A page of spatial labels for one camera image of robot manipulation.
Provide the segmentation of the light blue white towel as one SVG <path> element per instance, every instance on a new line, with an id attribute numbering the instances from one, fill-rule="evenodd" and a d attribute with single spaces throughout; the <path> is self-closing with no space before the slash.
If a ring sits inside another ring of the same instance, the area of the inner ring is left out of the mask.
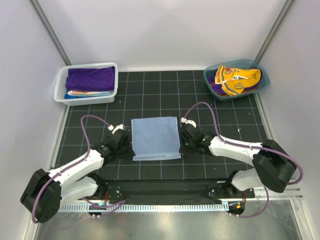
<path id="1" fill-rule="evenodd" d="M 178 121 L 174 116 L 131 120 L 133 161 L 181 158 Z"/>

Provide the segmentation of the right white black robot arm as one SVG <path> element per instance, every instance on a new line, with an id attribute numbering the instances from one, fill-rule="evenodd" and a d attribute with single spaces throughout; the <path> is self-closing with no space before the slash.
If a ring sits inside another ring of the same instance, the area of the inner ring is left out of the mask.
<path id="1" fill-rule="evenodd" d="M 235 170 L 225 183 L 219 183 L 214 191 L 221 196 L 237 198 L 244 191 L 257 187 L 283 193 L 297 169 L 297 165 L 287 158 L 285 151 L 273 140 L 250 143 L 203 133 L 197 130 L 192 120 L 182 124 L 179 136 L 184 153 L 225 157 L 252 167 Z"/>

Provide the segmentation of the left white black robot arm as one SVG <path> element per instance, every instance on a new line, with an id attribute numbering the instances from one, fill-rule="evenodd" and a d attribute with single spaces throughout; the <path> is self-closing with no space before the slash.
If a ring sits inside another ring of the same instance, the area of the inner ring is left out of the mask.
<path id="1" fill-rule="evenodd" d="M 101 200 L 107 193 L 107 182 L 95 171 L 130 152 L 131 134 L 119 127 L 66 165 L 51 171 L 42 168 L 35 171 L 20 202 L 37 224 L 49 221 L 59 208 L 76 200 L 85 197 Z"/>

